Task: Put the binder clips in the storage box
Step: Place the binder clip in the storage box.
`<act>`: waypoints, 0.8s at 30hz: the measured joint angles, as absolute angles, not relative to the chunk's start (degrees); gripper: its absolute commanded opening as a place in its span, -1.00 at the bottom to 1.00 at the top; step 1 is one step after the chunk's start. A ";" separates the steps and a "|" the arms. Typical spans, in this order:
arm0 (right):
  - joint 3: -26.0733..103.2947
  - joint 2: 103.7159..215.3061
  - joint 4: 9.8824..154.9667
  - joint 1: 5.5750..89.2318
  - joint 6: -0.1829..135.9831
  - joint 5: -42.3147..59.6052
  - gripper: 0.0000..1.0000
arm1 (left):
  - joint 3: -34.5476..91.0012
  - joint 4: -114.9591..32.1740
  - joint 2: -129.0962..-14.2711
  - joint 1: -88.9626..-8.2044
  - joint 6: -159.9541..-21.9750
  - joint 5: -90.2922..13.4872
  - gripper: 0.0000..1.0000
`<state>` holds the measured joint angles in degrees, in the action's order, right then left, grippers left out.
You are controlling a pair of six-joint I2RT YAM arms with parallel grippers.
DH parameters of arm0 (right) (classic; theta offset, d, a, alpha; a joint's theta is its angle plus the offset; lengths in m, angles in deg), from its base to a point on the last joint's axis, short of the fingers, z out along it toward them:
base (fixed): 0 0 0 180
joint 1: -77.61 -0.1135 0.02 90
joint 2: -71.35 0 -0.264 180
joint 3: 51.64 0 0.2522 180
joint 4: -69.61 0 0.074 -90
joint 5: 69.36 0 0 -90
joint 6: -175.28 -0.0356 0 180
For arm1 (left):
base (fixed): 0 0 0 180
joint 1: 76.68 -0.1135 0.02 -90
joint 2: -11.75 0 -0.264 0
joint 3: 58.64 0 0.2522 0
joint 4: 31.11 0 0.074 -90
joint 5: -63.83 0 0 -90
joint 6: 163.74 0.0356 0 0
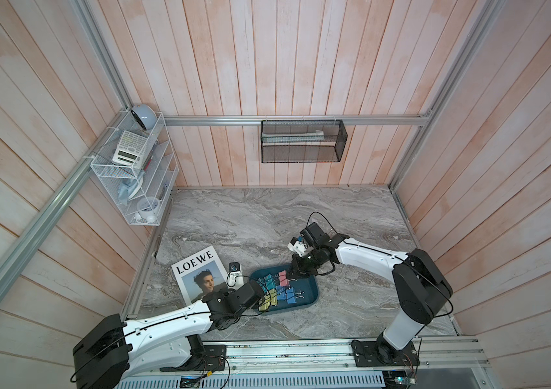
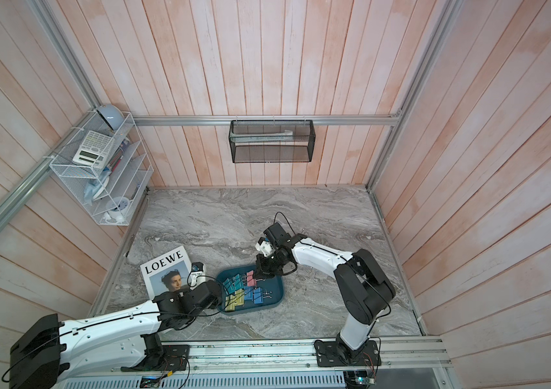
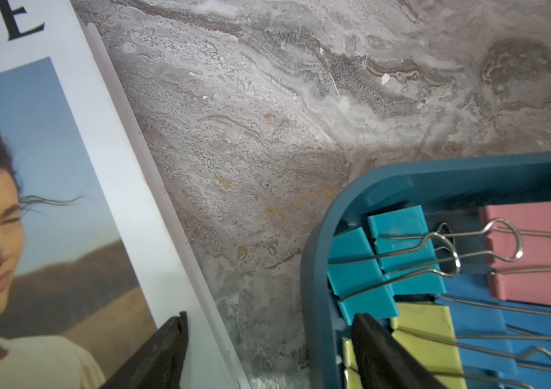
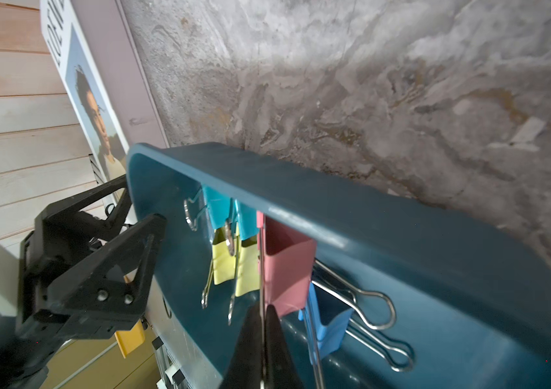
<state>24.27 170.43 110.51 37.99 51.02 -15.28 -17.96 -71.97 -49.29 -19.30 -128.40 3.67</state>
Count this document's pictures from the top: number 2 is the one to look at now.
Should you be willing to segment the pink binder clip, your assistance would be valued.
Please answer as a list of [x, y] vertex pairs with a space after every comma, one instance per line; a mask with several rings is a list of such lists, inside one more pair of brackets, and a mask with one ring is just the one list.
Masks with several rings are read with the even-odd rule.
[[244, 293], [247, 298], [252, 298], [254, 292], [254, 287], [244, 287]]
[[257, 280], [254, 279], [254, 271], [249, 271], [246, 273], [246, 286], [255, 287], [257, 285]]

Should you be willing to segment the teal storage tray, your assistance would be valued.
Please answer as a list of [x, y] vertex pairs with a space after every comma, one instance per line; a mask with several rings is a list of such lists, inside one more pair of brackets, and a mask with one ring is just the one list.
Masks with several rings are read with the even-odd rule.
[[[216, 277], [216, 280], [218, 280], [223, 285], [223, 282], [226, 279], [232, 280], [232, 278], [236, 274], [241, 274], [241, 277], [243, 279], [243, 285], [244, 285], [244, 287], [247, 287], [246, 286], [246, 273], [249, 272], [249, 271], [254, 271], [255, 268], [256, 267], [254, 265], [246, 265], [246, 266], [242, 266], [242, 267], [232, 267], [232, 268], [229, 268], [229, 269], [226, 269], [226, 270], [223, 270], [222, 272], [220, 272], [220, 274]], [[282, 281], [281, 277], [274, 277], [274, 278], [266, 279], [266, 280], [259, 280], [259, 279], [255, 279], [255, 280], [257, 280], [257, 285], [254, 288], [262, 288], [266, 292], [271, 293], [272, 299], [266, 299], [262, 305], [255, 305], [253, 303], [252, 305], [249, 305], [249, 306], [244, 305], [242, 307], [238, 307], [233, 312], [226, 312], [224, 310], [224, 307], [225, 307], [227, 296], [234, 296], [234, 294], [236, 292], [234, 292], [233, 294], [227, 294], [226, 290], [225, 290], [225, 287], [223, 287], [224, 288], [223, 302], [222, 302], [222, 306], [220, 306], [220, 310], [223, 311], [224, 314], [228, 314], [228, 315], [244, 314], [244, 313], [249, 313], [249, 312], [274, 308], [278, 304], [281, 303], [281, 301], [283, 300], [283, 297], [284, 297], [283, 281]]]

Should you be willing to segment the teal binder clip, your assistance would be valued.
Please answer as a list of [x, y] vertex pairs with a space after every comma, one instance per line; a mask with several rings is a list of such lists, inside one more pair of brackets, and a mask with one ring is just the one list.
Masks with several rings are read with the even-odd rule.
[[225, 290], [226, 290], [226, 293], [227, 294], [233, 294], [234, 293], [234, 283], [232, 280], [230, 279], [226, 279], [224, 282], [223, 282], [223, 286], [225, 287]]
[[243, 285], [243, 279], [241, 277], [241, 274], [236, 274], [233, 278], [232, 278], [232, 287], [233, 287], [233, 291], [236, 292], [237, 290], [240, 290], [240, 289], [243, 289], [244, 288], [244, 285]]

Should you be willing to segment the yellow binder clip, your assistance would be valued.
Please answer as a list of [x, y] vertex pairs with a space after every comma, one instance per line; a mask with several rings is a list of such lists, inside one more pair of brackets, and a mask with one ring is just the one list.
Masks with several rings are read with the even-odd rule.
[[236, 310], [238, 299], [234, 296], [227, 296], [224, 310], [226, 312], [233, 312]]
[[237, 309], [238, 307], [242, 307], [245, 304], [245, 292], [244, 290], [237, 290], [236, 293], [233, 296], [233, 306], [234, 309]]

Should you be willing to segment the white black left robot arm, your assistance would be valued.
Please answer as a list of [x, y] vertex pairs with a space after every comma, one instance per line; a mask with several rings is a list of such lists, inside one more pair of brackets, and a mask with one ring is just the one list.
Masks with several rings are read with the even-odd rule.
[[160, 333], [181, 331], [222, 302], [221, 286], [208, 280], [94, 318], [44, 316], [11, 347], [1, 380], [11, 388], [51, 388], [85, 373], [166, 371], [184, 353], [163, 345]]

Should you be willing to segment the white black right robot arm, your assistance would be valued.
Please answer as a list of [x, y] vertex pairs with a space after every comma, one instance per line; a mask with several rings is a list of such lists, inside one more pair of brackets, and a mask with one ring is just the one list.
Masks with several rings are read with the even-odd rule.
[[391, 314], [395, 287], [367, 250], [339, 251], [304, 234], [292, 236], [278, 222], [264, 230], [255, 247], [262, 278], [285, 277], [307, 266], [335, 279], [348, 311], [337, 341], [349, 352], [361, 350], [376, 321]]

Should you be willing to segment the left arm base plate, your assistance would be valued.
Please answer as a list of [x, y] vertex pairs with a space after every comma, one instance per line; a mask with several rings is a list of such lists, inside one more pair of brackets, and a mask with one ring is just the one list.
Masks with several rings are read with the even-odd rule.
[[147, 351], [136, 366], [122, 366], [121, 372], [185, 371], [188, 368], [189, 345], [164, 345], [160, 350]]

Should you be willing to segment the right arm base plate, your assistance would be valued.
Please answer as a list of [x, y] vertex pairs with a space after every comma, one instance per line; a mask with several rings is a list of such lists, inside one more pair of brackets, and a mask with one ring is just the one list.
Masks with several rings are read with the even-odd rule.
[[319, 367], [371, 366], [379, 367], [382, 361], [374, 340], [367, 340], [358, 349], [350, 349], [340, 338], [315, 340], [314, 350]]

